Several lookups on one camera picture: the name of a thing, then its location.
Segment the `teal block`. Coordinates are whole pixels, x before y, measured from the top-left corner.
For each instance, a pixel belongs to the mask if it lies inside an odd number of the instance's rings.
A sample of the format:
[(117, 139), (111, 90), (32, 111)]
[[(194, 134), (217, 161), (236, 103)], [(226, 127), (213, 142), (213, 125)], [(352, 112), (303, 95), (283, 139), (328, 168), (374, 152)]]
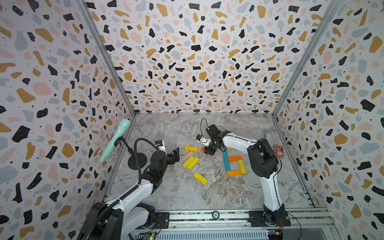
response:
[(230, 172), (231, 171), (231, 166), (230, 166), (229, 159), (228, 158), (223, 158), (223, 161), (224, 161), (224, 165), (225, 165), (225, 170), (227, 172)]
[(224, 149), (223, 151), (222, 151), (222, 153), (223, 153), (223, 159), (224, 160), (228, 160), (228, 150), (227, 149)]

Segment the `yellow-green block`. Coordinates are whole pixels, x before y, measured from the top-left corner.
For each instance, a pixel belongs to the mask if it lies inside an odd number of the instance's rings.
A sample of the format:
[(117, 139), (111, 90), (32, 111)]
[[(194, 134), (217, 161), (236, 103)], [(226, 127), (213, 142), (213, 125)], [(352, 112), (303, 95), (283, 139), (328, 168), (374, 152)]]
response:
[(247, 173), (247, 171), (246, 171), (244, 162), (242, 160), (238, 160), (238, 165), (239, 165), (239, 168), (240, 168), (242, 175), (245, 175)]

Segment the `yellow block lowest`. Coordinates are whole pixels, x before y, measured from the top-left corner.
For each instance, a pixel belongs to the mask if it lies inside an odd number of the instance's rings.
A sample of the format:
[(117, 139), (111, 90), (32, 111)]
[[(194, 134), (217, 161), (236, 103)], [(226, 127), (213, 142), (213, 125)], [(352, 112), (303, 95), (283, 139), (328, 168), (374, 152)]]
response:
[(202, 183), (203, 185), (206, 185), (208, 183), (208, 180), (206, 178), (204, 178), (202, 175), (200, 175), (199, 173), (195, 172), (194, 173), (194, 177), (200, 182)]

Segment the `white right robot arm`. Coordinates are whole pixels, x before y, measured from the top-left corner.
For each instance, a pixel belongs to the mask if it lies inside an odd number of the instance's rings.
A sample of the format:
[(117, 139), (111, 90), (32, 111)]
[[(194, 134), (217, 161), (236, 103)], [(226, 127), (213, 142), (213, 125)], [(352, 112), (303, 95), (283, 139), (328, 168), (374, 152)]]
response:
[(287, 212), (281, 200), (276, 175), (279, 173), (279, 159), (266, 139), (251, 140), (239, 137), (232, 132), (220, 131), (216, 125), (206, 128), (209, 139), (202, 135), (196, 139), (205, 145), (204, 153), (213, 156), (219, 149), (223, 153), (228, 148), (234, 148), (247, 154), (252, 171), (259, 177), (264, 194), (265, 222), (274, 226), (287, 217)]

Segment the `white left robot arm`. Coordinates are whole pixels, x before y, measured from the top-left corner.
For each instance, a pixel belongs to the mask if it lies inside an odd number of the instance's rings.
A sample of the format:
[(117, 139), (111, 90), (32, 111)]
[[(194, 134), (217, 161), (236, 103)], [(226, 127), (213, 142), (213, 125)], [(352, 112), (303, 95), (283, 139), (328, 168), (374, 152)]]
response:
[(179, 148), (169, 154), (163, 150), (154, 152), (140, 183), (112, 201), (92, 206), (78, 239), (119, 240), (138, 227), (151, 228), (155, 222), (155, 207), (143, 200), (161, 185), (167, 167), (179, 161)]

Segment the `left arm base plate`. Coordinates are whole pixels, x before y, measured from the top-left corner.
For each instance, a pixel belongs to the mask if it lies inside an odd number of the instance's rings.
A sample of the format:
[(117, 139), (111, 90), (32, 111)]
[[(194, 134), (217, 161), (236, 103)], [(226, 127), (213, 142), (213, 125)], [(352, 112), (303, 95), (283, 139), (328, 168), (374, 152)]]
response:
[(170, 223), (169, 212), (153, 212), (149, 213), (148, 220), (143, 226), (144, 229), (168, 229)]

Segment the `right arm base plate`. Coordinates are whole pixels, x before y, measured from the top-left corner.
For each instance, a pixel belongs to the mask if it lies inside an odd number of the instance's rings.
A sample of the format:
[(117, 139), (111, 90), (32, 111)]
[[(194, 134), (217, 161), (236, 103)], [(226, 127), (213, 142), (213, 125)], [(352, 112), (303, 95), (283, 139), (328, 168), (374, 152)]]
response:
[(291, 221), (287, 212), (249, 211), (248, 222), (252, 227), (290, 227)]

